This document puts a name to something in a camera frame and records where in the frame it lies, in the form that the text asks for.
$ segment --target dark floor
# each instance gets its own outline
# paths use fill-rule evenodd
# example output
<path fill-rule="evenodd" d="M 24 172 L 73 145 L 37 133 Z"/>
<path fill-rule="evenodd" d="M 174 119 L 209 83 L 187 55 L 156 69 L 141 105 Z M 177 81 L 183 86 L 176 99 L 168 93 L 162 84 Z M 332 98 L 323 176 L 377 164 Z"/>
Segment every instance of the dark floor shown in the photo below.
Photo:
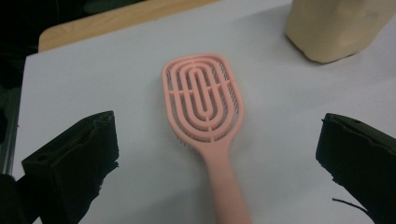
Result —
<path fill-rule="evenodd" d="M 2 3 L 0 25 L 0 174 L 11 174 L 23 68 L 51 26 L 145 0 L 14 0 Z"/>

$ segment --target pink hairbrush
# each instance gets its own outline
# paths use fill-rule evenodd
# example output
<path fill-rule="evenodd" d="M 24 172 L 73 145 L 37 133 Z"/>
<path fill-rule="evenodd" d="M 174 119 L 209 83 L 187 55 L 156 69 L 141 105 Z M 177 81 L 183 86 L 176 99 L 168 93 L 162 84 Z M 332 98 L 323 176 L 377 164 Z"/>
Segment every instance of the pink hairbrush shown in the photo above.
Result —
<path fill-rule="evenodd" d="M 229 158 L 244 117 L 230 65 L 219 55 L 191 55 L 166 64 L 162 75 L 169 123 L 204 158 L 218 224 L 251 223 Z"/>

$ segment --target white tabletop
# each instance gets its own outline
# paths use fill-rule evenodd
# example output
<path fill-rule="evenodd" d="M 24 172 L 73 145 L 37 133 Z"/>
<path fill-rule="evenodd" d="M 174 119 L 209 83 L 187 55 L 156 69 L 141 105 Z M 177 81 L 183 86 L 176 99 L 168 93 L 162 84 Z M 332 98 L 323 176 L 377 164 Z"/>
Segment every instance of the white tabletop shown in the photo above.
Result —
<path fill-rule="evenodd" d="M 315 159 L 328 112 L 396 136 L 396 20 L 363 52 L 308 62 L 283 34 L 289 1 L 222 0 L 30 56 L 13 174 L 21 160 L 89 115 L 113 110 L 120 168 L 81 223 L 214 223 L 205 165 L 166 120 L 162 67 L 226 57 L 246 105 L 232 163 L 254 223 L 360 223 L 355 199 Z"/>

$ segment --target beige cup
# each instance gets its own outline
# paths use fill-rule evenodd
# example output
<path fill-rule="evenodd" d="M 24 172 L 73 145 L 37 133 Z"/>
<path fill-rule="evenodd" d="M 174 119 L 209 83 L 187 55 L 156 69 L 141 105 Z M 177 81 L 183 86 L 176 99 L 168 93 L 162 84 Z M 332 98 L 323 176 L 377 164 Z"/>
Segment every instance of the beige cup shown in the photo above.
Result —
<path fill-rule="evenodd" d="M 396 0 L 293 0 L 286 35 L 308 59 L 330 63 L 367 48 L 395 13 Z"/>

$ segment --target hairbrush handle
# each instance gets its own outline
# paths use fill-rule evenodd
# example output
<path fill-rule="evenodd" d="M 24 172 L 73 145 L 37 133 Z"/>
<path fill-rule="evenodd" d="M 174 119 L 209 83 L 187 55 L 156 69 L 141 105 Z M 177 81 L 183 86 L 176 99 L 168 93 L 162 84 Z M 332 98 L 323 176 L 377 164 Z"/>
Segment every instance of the hairbrush handle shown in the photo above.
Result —
<path fill-rule="evenodd" d="M 213 193 L 217 224 L 250 224 L 248 207 L 236 182 L 228 150 L 203 153 Z"/>

